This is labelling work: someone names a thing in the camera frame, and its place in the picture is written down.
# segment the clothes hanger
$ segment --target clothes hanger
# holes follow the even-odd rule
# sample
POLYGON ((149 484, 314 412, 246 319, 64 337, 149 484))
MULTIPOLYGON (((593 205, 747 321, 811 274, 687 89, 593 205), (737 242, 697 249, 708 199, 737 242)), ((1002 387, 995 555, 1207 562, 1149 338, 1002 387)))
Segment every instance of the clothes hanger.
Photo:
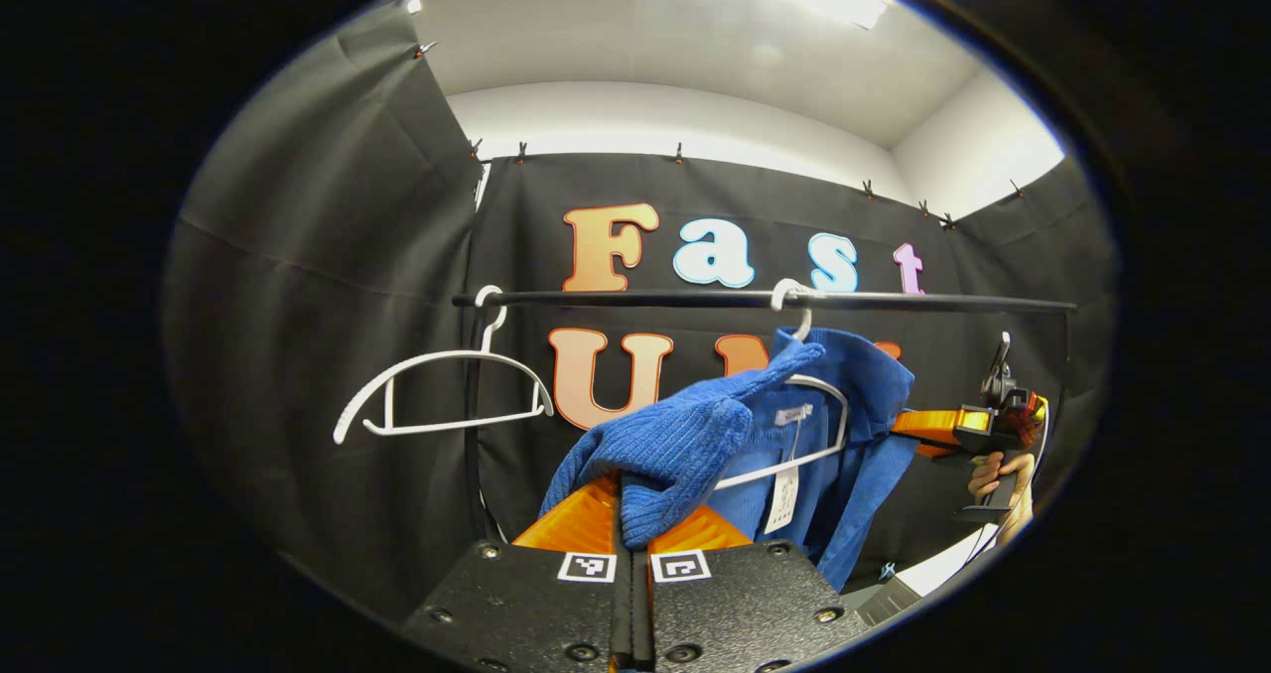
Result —
MULTIPOLYGON (((805 284, 798 283, 794 279, 780 279, 777 281, 775 287, 773 287, 773 297, 770 306, 773 311, 780 312, 782 306, 785 303, 787 293, 803 293, 805 296, 822 296, 816 288, 807 288, 805 284)), ((807 334, 812 331, 812 307, 803 307, 803 321, 801 321, 798 330, 794 330, 793 338, 797 342, 803 343, 807 334)), ((754 472, 746 472, 745 475, 732 475, 732 477, 726 477, 719 480, 716 485, 716 491, 726 490, 727 488, 735 488, 737 484, 754 483, 755 480, 761 480, 768 477, 768 475, 775 475, 785 470, 794 469, 794 466, 807 465, 808 461, 817 461, 821 457, 830 457, 836 455, 836 452, 843 452, 844 447, 844 434, 848 429, 848 397, 840 389, 834 387, 834 385, 826 383, 825 380, 813 378, 811 375, 791 375, 785 383, 789 385, 807 385, 807 387, 817 389, 819 391, 825 391, 831 394, 835 400, 840 403, 839 409, 839 436, 835 438, 833 446, 826 447, 819 452, 810 452, 803 457, 794 457, 793 460, 782 461, 782 463, 773 466, 764 466, 761 470, 754 470, 754 472)), ((794 443, 798 443, 798 434, 796 434, 794 443)))
MULTIPOLYGON (((486 297, 489 293, 503 293, 503 292, 502 288, 498 287, 482 288, 479 292, 477 292, 477 298, 475 298, 477 307, 482 306, 482 302, 486 301, 486 297)), ((522 420, 526 419, 526 416, 555 415, 555 410, 552 406, 552 396, 548 392, 548 387, 543 383, 543 380, 539 378, 535 371, 531 371, 522 362, 512 361, 511 357, 498 356, 498 353, 489 352, 491 336, 494 335, 494 330, 498 330, 503 326, 503 320, 507 320, 506 306, 500 307, 498 319, 496 319, 493 324, 486 325, 486 330, 484 333, 482 333, 480 350, 445 350, 440 353, 426 353, 426 356, 411 357, 409 361, 403 361, 395 366, 391 366, 391 368, 383 371, 383 373, 375 376, 375 378, 372 378, 371 382, 362 385, 362 389, 357 391, 356 396, 353 396, 353 400, 351 400, 348 405, 344 406, 344 411, 342 411, 342 414, 339 415, 339 420, 336 420, 336 432, 333 433, 336 443, 344 442, 344 437, 346 434, 348 434, 348 428, 350 424, 352 424, 353 422, 353 416, 357 415, 357 411, 361 410, 364 405, 366 405, 366 401, 370 400, 372 394, 375 394, 375 391, 380 389, 380 385, 385 385, 384 425, 376 425, 375 423, 371 423, 370 419, 362 420, 362 424, 366 425, 366 429, 376 434, 436 433, 441 432, 441 429, 477 428, 477 425, 493 425, 496 423, 510 423, 510 420, 522 420), (474 359, 480 359, 480 361, 505 362, 507 366, 512 366, 517 371, 522 371, 522 373, 530 376, 530 378, 534 378, 534 391, 531 396, 530 410, 517 411, 513 415, 480 416, 480 419, 477 420, 459 420, 459 423, 437 423, 435 425, 405 425, 405 428, 395 425, 393 423, 393 380, 395 378, 395 376, 402 373, 402 371, 408 371, 411 368, 414 368, 414 366, 422 366, 426 362, 432 362, 432 361, 449 359, 449 357, 473 357, 474 359)))

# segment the hand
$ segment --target hand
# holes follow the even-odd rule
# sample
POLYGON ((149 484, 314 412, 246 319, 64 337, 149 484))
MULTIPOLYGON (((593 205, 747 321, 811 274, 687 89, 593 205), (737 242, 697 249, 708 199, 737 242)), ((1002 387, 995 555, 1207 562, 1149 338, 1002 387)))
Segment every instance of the hand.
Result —
POLYGON ((1018 474, 1016 491, 1010 493, 1008 504, 1010 513, 1004 516, 999 524, 1002 531, 998 533, 998 543, 1000 545, 1009 542, 1024 524, 1032 522, 1032 472, 1036 466, 1035 457, 1028 452, 1014 457, 1005 465, 1002 463, 1004 456, 1003 452, 994 452, 985 457, 982 463, 972 470, 971 481, 966 486, 967 491, 979 502, 980 498, 1002 486, 1002 481, 998 479, 1000 475, 1018 474))

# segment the light blue letter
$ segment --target light blue letter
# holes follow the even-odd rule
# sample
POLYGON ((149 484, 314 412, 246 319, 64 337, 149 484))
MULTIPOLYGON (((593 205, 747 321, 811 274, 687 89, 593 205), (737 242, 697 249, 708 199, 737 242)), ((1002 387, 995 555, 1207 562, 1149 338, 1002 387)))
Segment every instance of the light blue letter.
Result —
POLYGON ((746 262, 746 231, 732 221, 689 221, 680 230, 680 239, 693 244, 684 244, 675 253, 675 272, 690 284, 718 281, 728 288, 742 288, 755 279, 755 270, 746 262), (714 240, 700 240, 708 234, 714 240))
POLYGON ((846 237, 817 234, 807 243, 807 255, 820 265, 812 270, 812 288, 830 293, 852 293, 857 290, 857 248, 846 237))

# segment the clothing tag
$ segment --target clothing tag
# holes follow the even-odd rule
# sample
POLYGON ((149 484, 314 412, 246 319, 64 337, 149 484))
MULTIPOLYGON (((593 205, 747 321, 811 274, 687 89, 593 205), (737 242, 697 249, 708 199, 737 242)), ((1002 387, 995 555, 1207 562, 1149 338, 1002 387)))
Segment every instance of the clothing tag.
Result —
POLYGON ((798 466, 773 475, 773 509, 768 513, 764 533, 770 535, 794 519, 794 502, 798 502, 798 466))
POLYGON ((798 420, 805 419, 812 414, 812 403, 807 405, 799 405, 798 408, 791 408, 789 410, 777 410, 777 422, 774 423, 778 428, 782 425, 789 425, 791 423, 798 423, 798 420))

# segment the white ceiling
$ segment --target white ceiling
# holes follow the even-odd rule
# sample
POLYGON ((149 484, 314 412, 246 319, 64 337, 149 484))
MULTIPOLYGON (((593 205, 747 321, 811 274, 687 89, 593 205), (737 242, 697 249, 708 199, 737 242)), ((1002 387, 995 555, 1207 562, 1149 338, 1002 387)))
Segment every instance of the white ceiling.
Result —
POLYGON ((445 94, 558 80, 708 90, 894 147, 980 62, 892 4, 866 30, 791 0, 423 0, 445 94))

